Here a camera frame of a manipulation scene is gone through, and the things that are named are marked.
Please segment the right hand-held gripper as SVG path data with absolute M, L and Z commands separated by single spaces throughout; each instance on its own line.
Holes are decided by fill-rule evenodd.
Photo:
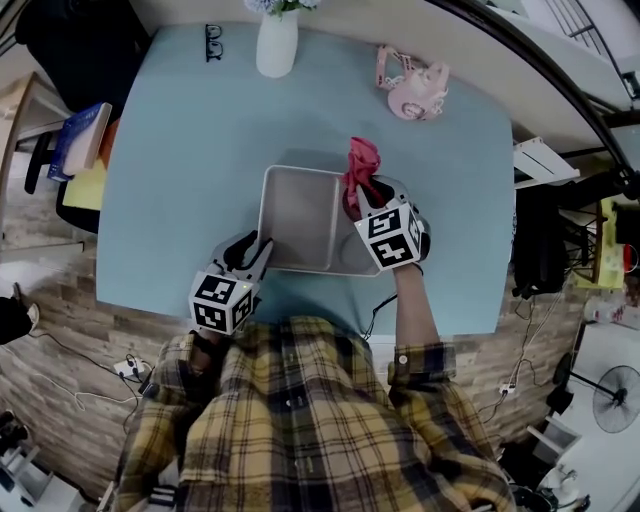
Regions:
M 374 175 L 372 186 L 380 196 L 381 207 L 399 203 L 371 214 L 369 189 L 356 186 L 355 229 L 377 268 L 382 272 L 422 262 L 431 248 L 430 226 L 407 202 L 406 187 L 384 175 Z

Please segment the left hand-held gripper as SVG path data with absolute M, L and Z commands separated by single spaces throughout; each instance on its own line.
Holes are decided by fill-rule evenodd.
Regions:
M 272 238 L 262 241 L 252 259 L 239 268 L 258 231 L 237 234 L 213 251 L 212 263 L 199 271 L 189 294 L 193 322 L 223 335 L 241 329 L 259 303 L 260 281 L 273 251 Z

